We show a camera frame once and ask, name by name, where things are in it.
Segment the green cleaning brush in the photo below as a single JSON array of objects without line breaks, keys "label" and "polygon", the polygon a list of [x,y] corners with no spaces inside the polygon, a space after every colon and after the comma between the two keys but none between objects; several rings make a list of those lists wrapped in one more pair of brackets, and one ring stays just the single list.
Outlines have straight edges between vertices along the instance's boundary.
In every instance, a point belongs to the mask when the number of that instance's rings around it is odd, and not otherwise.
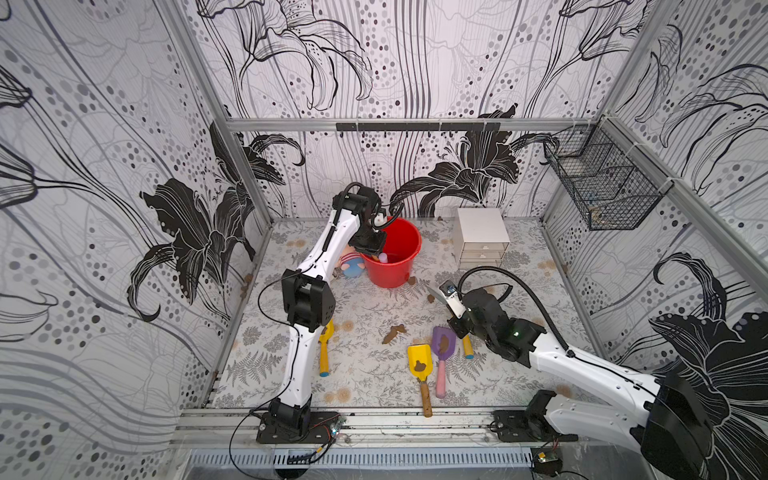
[{"label": "green cleaning brush", "polygon": [[446,305],[447,301],[445,296],[443,295],[442,291],[439,288],[435,288],[431,285],[427,286],[427,301],[429,303],[435,303],[439,302],[442,305]]}]

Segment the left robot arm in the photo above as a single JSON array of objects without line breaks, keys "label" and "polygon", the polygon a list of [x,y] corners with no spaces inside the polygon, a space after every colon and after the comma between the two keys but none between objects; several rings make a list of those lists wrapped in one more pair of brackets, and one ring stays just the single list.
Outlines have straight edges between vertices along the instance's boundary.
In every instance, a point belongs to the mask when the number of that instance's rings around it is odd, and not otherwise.
[{"label": "left robot arm", "polygon": [[346,247],[366,254],[382,251],[387,221],[376,220],[381,207],[374,189],[359,182],[347,185],[333,197],[329,219],[308,256],[282,274],[282,305],[285,323],[291,328],[292,358],[280,392],[269,403],[271,420],[298,429],[308,416],[319,338],[335,310],[330,279]]}]

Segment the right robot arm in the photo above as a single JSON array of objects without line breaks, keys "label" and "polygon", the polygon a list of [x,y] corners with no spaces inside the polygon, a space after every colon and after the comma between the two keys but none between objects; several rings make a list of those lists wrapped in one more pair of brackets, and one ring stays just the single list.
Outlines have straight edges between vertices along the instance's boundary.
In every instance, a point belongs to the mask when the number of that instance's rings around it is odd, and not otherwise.
[{"label": "right robot arm", "polygon": [[670,372],[654,378],[570,347],[552,325],[514,318],[479,288],[439,288],[459,338],[474,335],[501,358],[556,375],[601,399],[600,404],[548,393],[534,410],[558,433],[602,440],[640,453],[673,479],[712,479],[714,426],[690,383]]}]

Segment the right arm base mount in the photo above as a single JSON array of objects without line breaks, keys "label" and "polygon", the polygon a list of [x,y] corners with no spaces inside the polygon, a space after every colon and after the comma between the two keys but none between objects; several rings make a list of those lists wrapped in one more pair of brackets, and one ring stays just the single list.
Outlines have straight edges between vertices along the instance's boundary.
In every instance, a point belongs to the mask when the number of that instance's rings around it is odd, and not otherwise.
[{"label": "right arm base mount", "polygon": [[505,443],[533,442],[553,444],[554,442],[577,442],[576,434],[557,432],[541,415],[529,414],[524,410],[495,410],[488,429]]}]

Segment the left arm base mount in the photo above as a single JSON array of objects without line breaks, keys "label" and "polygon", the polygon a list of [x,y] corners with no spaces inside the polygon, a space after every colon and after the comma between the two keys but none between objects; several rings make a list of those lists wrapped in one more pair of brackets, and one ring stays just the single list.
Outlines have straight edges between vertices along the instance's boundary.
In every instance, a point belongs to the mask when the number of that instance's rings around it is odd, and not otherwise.
[{"label": "left arm base mount", "polygon": [[307,411],[289,420],[265,413],[256,440],[259,444],[326,444],[337,433],[342,416],[336,411]]}]

